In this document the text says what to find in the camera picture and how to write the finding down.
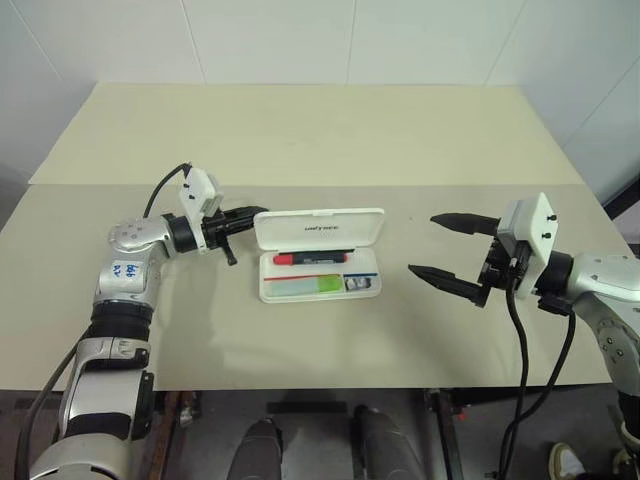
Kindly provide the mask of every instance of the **white bracket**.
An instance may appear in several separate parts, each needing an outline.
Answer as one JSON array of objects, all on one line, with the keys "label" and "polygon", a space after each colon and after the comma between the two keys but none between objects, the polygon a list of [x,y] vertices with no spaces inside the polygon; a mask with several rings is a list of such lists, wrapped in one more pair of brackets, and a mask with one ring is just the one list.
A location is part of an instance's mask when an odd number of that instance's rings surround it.
[{"label": "white bracket", "polygon": [[202,219],[216,213],[224,194],[212,175],[201,168],[191,168],[178,196],[187,214],[198,251],[204,253],[207,251],[207,242],[202,233]]},{"label": "white bracket", "polygon": [[516,243],[525,241],[531,247],[529,267],[520,282],[516,296],[529,295],[549,263],[558,231],[558,221],[544,193],[511,202],[498,224],[498,239],[507,253],[515,254]]}]

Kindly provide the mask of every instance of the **beige table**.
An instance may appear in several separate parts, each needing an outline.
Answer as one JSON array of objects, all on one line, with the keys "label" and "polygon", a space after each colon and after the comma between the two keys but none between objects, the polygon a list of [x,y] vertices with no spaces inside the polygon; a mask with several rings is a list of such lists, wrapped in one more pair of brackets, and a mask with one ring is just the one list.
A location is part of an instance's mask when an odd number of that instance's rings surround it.
[{"label": "beige table", "polygon": [[[383,279],[374,299],[266,305],[258,299],[253,232],[232,239],[239,264],[222,252],[188,254],[164,272],[154,317],[152,369],[157,388],[248,389],[515,385],[516,336],[504,297],[487,307],[433,289],[408,263],[476,278],[490,240],[429,223],[443,211],[498,215],[509,199],[549,195],[560,219],[557,247],[627,252],[589,191],[574,186],[233,187],[227,205],[273,209],[376,205],[387,222],[375,246]],[[39,388],[86,327],[110,224],[139,212],[140,186],[32,186],[0,236],[2,388]],[[164,211],[177,202],[168,191]],[[546,381],[566,319],[521,303],[529,335],[531,383]],[[29,361],[16,362],[16,359]],[[560,383],[607,380],[582,322]]]},{"label": "beige table", "polygon": [[[474,280],[482,265],[489,238],[429,217],[499,216],[511,199],[544,190],[560,218],[559,250],[628,252],[515,89],[99,86],[0,235],[0,388],[41,387],[88,323],[108,228],[140,215],[150,185],[188,160],[215,172],[225,208],[385,208],[375,246],[383,290],[266,305],[253,232],[231,240],[235,267],[221,252],[185,255],[165,268],[154,317],[158,389],[516,385],[502,294],[478,309],[407,270],[433,265]],[[174,188],[158,199],[165,211],[179,212]],[[540,384],[566,320],[533,298],[521,310],[530,383]],[[560,383],[607,380],[580,323]]]},{"label": "beige table", "polygon": [[582,184],[516,88],[98,85],[35,184]]}]

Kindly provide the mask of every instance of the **wall tile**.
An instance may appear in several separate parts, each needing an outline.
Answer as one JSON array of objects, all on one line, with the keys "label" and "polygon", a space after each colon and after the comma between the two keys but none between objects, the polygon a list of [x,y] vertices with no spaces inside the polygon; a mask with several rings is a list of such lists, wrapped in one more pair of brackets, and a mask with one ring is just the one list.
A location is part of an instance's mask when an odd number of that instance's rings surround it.
[{"label": "wall tile", "polygon": [[42,163],[88,92],[60,81],[6,0],[0,0],[0,65],[0,166],[16,183]]},{"label": "wall tile", "polygon": [[521,85],[563,145],[638,57],[637,0],[530,0],[489,79]]},{"label": "wall tile", "polygon": [[523,0],[358,0],[350,83],[482,85]]},{"label": "wall tile", "polygon": [[179,0],[15,0],[63,78],[202,83]]},{"label": "wall tile", "polygon": [[343,83],[353,3],[185,0],[209,83]]},{"label": "wall tile", "polygon": [[640,123],[636,64],[564,151],[601,202],[640,174]]}]

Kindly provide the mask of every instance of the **green sticker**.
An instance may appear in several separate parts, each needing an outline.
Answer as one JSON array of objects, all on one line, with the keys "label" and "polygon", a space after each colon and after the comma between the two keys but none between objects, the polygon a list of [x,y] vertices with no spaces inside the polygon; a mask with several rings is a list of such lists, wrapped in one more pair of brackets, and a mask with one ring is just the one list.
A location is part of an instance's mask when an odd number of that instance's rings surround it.
[{"label": "green sticker", "polygon": [[342,275],[323,275],[318,277],[318,291],[320,293],[338,292],[342,290]]}]

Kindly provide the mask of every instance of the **red marker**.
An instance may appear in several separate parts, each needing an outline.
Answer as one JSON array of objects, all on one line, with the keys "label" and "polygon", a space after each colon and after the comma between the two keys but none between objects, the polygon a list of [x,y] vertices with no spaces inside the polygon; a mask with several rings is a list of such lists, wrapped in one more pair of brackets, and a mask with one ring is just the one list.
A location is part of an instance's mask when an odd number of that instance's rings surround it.
[{"label": "red marker", "polygon": [[320,263],[344,263],[346,261],[347,253],[344,250],[281,253],[273,257],[273,263],[276,265],[317,265]]}]

